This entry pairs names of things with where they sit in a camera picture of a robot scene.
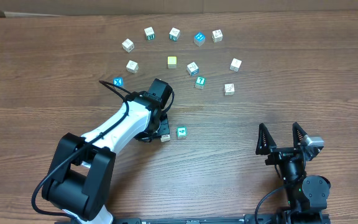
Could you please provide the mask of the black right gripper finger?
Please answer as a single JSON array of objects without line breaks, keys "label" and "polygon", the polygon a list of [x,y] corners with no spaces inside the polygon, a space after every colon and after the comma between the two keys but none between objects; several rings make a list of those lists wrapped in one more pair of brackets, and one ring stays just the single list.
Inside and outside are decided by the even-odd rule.
[{"label": "black right gripper finger", "polygon": [[259,135],[256,145],[256,155],[269,155],[276,150],[277,145],[264,123],[259,124]]},{"label": "black right gripper finger", "polygon": [[292,125],[293,132],[293,147],[298,147],[301,145],[301,141],[304,136],[307,135],[307,132],[297,123],[294,122]]}]

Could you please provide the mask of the leaf drawing wooden block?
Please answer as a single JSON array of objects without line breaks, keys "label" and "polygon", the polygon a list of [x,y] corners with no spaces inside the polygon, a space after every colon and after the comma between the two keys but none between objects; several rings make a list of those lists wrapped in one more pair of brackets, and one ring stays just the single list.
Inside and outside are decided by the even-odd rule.
[{"label": "leaf drawing wooden block", "polygon": [[170,135],[169,134],[161,135],[160,140],[161,140],[161,142],[167,142],[170,140]]}]

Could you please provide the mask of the green 4 wooden block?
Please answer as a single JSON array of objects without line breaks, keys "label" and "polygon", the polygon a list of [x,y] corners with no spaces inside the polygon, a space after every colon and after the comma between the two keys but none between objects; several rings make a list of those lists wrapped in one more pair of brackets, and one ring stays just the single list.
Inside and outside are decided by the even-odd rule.
[{"label": "green 4 wooden block", "polygon": [[177,138],[186,139],[187,137],[187,128],[186,127],[177,127]]}]

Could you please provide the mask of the green 7 wooden block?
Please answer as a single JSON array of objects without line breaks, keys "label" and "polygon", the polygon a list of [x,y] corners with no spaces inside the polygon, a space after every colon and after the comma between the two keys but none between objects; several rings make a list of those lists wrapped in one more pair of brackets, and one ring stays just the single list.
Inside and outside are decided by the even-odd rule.
[{"label": "green 7 wooden block", "polygon": [[206,83],[206,79],[204,77],[197,77],[195,81],[195,87],[198,89],[203,89]]}]

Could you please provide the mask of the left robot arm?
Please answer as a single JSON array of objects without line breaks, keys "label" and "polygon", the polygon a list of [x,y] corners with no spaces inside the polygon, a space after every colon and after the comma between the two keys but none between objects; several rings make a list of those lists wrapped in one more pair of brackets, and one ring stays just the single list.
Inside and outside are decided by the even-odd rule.
[{"label": "left robot arm", "polygon": [[106,202],[116,156],[131,139],[151,142],[170,133],[167,112],[174,96],[172,87],[156,78],[147,91],[121,96],[121,108],[96,129],[64,135],[32,194],[33,209],[68,217],[70,223],[114,223]]}]

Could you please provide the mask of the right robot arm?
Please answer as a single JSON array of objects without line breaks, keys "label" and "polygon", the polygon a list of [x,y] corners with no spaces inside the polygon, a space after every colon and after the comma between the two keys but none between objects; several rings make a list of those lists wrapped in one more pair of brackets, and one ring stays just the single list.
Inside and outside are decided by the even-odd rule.
[{"label": "right robot arm", "polygon": [[330,181],[320,175],[307,175],[306,163],[312,161],[323,149],[320,136],[310,136],[297,122],[292,124],[293,146],[278,147],[266,125],[259,124],[259,136],[255,153],[265,155],[267,166],[274,166],[283,185],[265,195],[257,204],[254,221],[258,223],[259,209],[273,194],[284,190],[288,206],[279,208],[267,223],[329,223],[327,199]]}]

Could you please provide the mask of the wooden block lower right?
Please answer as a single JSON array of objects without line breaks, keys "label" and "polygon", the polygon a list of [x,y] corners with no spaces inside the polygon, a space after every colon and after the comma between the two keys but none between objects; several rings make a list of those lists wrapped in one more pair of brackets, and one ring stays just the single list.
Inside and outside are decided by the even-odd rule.
[{"label": "wooden block lower right", "polygon": [[224,85],[224,95],[229,96],[235,93],[234,84],[229,83]]}]

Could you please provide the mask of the blue X wooden block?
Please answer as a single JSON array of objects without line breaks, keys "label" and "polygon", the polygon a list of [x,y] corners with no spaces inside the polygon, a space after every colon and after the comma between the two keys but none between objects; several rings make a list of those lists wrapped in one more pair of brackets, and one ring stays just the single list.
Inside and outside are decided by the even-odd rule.
[{"label": "blue X wooden block", "polygon": [[116,77],[113,79],[113,84],[116,85],[116,86],[121,86],[123,87],[124,86],[124,80],[122,77]]}]

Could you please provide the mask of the wooden block blue side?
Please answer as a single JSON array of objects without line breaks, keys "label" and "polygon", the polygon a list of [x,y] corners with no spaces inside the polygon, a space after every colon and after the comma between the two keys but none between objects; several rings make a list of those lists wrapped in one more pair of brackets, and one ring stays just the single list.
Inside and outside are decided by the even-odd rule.
[{"label": "wooden block blue side", "polygon": [[197,73],[199,73],[199,67],[197,66],[197,64],[195,62],[191,62],[186,66],[186,70],[188,71],[188,73],[191,76],[196,75]]}]

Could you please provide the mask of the yellow top wooden block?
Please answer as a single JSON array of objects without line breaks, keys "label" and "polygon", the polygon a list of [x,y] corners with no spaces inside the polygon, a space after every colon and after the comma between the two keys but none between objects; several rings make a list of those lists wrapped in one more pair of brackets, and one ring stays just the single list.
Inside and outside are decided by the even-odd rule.
[{"label": "yellow top wooden block", "polygon": [[167,57],[167,67],[168,67],[168,69],[175,69],[177,67],[176,56]]}]

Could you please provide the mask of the wooden block left middle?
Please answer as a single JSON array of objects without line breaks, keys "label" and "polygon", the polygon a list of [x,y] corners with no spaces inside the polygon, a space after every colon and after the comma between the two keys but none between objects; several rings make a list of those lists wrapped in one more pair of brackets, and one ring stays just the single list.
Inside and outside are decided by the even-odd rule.
[{"label": "wooden block left middle", "polygon": [[128,61],[127,65],[126,65],[126,69],[128,72],[137,73],[137,71],[139,69],[139,65],[137,62],[130,60],[130,61]]}]

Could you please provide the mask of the wooden block far right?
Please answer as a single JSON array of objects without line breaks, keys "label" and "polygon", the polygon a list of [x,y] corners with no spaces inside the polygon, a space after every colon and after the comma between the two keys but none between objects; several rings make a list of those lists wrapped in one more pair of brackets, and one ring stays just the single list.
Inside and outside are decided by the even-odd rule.
[{"label": "wooden block far right", "polygon": [[241,63],[242,63],[241,60],[233,58],[229,69],[232,70],[232,71],[238,72],[240,67],[241,67]]}]

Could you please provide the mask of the plain wooden block far left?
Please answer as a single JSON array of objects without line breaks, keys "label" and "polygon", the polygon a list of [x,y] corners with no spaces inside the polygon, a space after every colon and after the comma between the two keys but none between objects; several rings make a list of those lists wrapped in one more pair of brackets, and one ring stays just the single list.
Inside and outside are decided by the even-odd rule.
[{"label": "plain wooden block far left", "polygon": [[130,39],[126,39],[122,43],[122,48],[129,53],[134,49],[134,43]]}]

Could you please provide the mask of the wooden block teal letter side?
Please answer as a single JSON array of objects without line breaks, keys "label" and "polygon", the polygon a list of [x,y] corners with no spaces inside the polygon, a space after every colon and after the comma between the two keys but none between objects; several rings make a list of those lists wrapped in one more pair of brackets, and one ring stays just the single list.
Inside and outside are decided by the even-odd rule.
[{"label": "wooden block teal letter side", "polygon": [[180,30],[173,27],[169,32],[169,39],[176,42],[179,37],[180,37]]}]

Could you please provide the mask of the blue top wooden block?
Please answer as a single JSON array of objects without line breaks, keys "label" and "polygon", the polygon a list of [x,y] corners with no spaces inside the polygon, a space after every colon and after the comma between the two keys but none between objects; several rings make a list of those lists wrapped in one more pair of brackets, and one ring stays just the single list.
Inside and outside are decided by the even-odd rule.
[{"label": "blue top wooden block", "polygon": [[199,32],[194,36],[194,43],[198,46],[201,47],[204,42],[206,40],[206,37],[203,33]]}]

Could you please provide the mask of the wooden block drawing top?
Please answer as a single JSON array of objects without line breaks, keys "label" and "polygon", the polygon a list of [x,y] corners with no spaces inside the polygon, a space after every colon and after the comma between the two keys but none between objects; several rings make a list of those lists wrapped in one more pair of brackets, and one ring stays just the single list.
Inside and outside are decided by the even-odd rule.
[{"label": "wooden block drawing top", "polygon": [[212,39],[213,39],[213,42],[220,42],[223,40],[223,33],[220,29],[218,30],[214,30],[212,32]]}]

